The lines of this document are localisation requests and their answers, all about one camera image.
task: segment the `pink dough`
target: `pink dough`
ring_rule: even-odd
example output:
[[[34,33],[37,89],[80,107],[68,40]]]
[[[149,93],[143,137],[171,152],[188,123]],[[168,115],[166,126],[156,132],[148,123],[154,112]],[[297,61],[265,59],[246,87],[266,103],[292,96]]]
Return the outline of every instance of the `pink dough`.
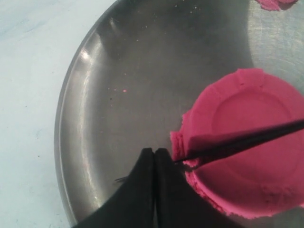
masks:
[[[263,9],[265,10],[280,10],[280,3],[293,3],[297,0],[256,0],[259,2]]]
[[[301,118],[304,98],[295,88],[261,69],[239,69],[209,85],[183,115],[181,129],[171,132],[173,159],[239,132]],[[186,173],[187,181],[227,214],[272,216],[304,202],[303,139],[300,131],[200,166]]]

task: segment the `pink dough crumb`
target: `pink dough crumb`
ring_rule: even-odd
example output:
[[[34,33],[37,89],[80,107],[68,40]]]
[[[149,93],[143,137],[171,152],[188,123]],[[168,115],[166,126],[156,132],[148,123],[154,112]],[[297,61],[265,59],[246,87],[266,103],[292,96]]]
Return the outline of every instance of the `pink dough crumb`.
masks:
[[[209,85],[171,132],[173,159],[242,132],[304,118],[304,97],[261,69],[239,69]],[[187,172],[193,189],[214,208],[247,219],[304,203],[304,132],[264,143]],[[204,158],[186,161],[191,167]]]
[[[256,0],[259,2],[263,9],[269,11],[279,11],[280,10],[280,3],[293,3],[297,0]]]

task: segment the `stainless steel bowl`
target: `stainless steel bowl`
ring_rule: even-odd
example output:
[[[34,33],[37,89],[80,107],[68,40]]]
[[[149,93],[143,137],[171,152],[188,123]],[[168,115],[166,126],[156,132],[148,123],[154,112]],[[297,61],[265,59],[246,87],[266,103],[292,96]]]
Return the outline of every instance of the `stainless steel bowl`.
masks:
[[[93,26],[57,110],[58,181],[72,224],[119,187],[141,148],[170,148],[169,131],[210,83],[258,67],[304,92],[304,4],[253,0],[120,0]],[[304,227],[302,209],[232,218],[247,227]]]

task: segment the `white table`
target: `white table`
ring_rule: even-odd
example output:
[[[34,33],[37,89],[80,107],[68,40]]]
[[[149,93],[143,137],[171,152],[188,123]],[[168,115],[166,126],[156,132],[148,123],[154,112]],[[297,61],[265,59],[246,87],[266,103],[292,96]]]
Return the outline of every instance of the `white table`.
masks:
[[[67,228],[54,162],[57,100],[114,0],[0,0],[0,226]]]

